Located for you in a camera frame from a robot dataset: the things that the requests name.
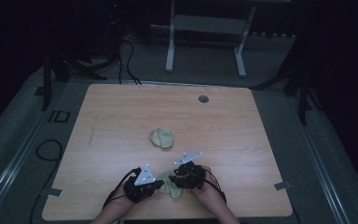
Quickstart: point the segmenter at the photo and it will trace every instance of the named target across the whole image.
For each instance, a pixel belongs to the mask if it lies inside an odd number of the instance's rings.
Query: human hand
[[[124,217],[135,206],[123,189],[121,185],[117,192],[113,195],[113,201],[109,202],[103,211],[91,222],[92,224],[107,224],[112,223],[121,217]]]
[[[205,180],[211,182],[217,187],[217,182],[211,175],[211,168],[201,166],[205,170]],[[200,203],[212,213],[221,224],[240,223],[231,210],[228,208],[225,200],[211,184],[204,182],[201,189],[193,188],[190,190]]]

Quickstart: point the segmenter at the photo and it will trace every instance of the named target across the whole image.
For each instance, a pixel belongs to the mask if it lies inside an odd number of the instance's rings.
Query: metal frame
[[[237,62],[238,74],[240,77],[246,76],[243,64],[242,51],[246,37],[255,14],[256,7],[252,7],[247,20],[222,19],[211,17],[197,17],[175,14],[175,0],[171,1],[171,26],[170,26],[170,45],[168,46],[167,63],[165,71],[173,71],[173,59],[175,53],[174,32],[178,30],[201,31],[211,33],[241,35],[240,44],[234,48],[235,60]]]

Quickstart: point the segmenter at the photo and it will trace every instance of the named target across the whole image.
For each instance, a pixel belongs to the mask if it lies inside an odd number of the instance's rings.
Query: black cable
[[[129,171],[126,175],[124,175],[124,177],[120,180],[120,183],[118,183],[118,185],[116,186],[116,188],[115,188],[112,192],[110,192],[109,196],[106,198],[106,201],[105,201],[104,204],[103,204],[103,209],[106,207],[107,204],[109,204],[109,203],[112,202],[113,200],[126,196],[126,195],[122,195],[122,196],[119,196],[119,197],[116,197],[116,198],[112,198],[113,195],[115,195],[115,193],[116,193],[116,191],[118,190],[118,188],[120,188],[120,186],[121,186],[121,185],[124,183],[124,181],[127,179],[127,177],[129,177],[132,173],[135,173],[136,170],[138,170],[138,169],[139,169],[139,168],[132,169],[132,170]]]
[[[121,54],[118,54],[118,61],[120,62],[120,68],[118,69],[118,83],[121,84],[121,71],[123,70],[123,62],[121,61]]]
[[[298,223],[298,224],[301,224],[300,217],[298,216],[298,213],[297,213],[295,207],[293,206],[292,203],[290,203],[290,205],[292,205],[293,213],[295,214],[295,217],[296,217],[296,219],[297,219],[297,223]]]
[[[131,47],[131,53],[130,53],[130,56],[129,56],[129,59],[127,60],[127,72],[129,73],[129,75],[132,77],[132,79],[134,80],[135,84],[136,85],[142,85],[141,81],[139,80],[138,77],[134,76],[130,70],[130,60],[131,60],[131,57],[132,57],[132,54],[133,54],[133,44],[130,43],[129,41],[123,39],[123,43],[126,43],[128,45],[130,45]]]
[[[53,142],[53,143],[56,143],[58,146],[59,146],[59,150],[60,150],[60,153],[59,153],[59,157],[58,158],[46,158],[46,157],[43,157],[41,154],[40,154],[40,148],[45,145],[46,143],[49,143],[49,142]],[[42,161],[55,161],[56,164],[54,165],[54,169],[50,172],[48,178],[46,179],[45,181],[45,184],[43,185],[43,188],[39,191],[36,199],[34,200],[34,204],[33,204],[33,207],[31,209],[31,212],[30,212],[30,215],[29,215],[29,223],[32,224],[34,222],[34,210],[36,208],[36,205],[40,199],[40,196],[42,194],[42,190],[45,189],[47,186],[48,186],[48,182],[50,181],[50,179],[52,178],[52,176],[54,175],[54,173],[57,171],[58,169],[58,166],[60,164],[60,161],[62,159],[62,156],[63,156],[63,148],[62,148],[62,144],[55,140],[55,139],[49,139],[49,140],[46,140],[44,142],[42,142],[41,144],[39,144],[39,146],[37,146],[36,148],[36,156],[42,160]]]
[[[204,171],[207,171],[208,173],[211,174],[211,176],[212,176],[212,177],[214,178],[214,180],[216,181],[216,184],[217,184],[218,187],[217,187],[214,183],[212,183],[211,181],[205,179],[204,177],[201,177],[201,176],[196,175],[196,174],[194,174],[194,173],[192,173],[192,172],[189,172],[189,171],[186,171],[186,173],[188,173],[188,174],[190,174],[190,175],[193,175],[193,176],[195,176],[196,178],[198,178],[198,179],[200,179],[200,180],[202,180],[202,181],[208,183],[209,185],[211,185],[215,190],[217,190],[217,192],[219,192],[219,194],[222,196],[222,198],[223,198],[223,200],[225,201],[225,203],[227,203],[226,195],[225,195],[225,193],[220,189],[220,185],[219,185],[219,182],[217,181],[217,179],[214,177],[214,175],[213,175],[210,171],[205,170],[205,169],[203,169],[203,170],[204,170]]]

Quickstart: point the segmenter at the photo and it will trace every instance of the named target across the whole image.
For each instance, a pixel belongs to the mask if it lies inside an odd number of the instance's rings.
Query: table top
[[[199,101],[201,95],[209,101]],[[149,138],[170,129],[173,146]],[[149,164],[154,176],[177,168],[184,152],[202,151],[196,164],[212,168],[236,217],[292,214],[254,97],[244,88],[93,84],[89,86],[49,196],[45,220],[94,219],[123,176]],[[123,219],[212,217],[184,191],[155,192]]]

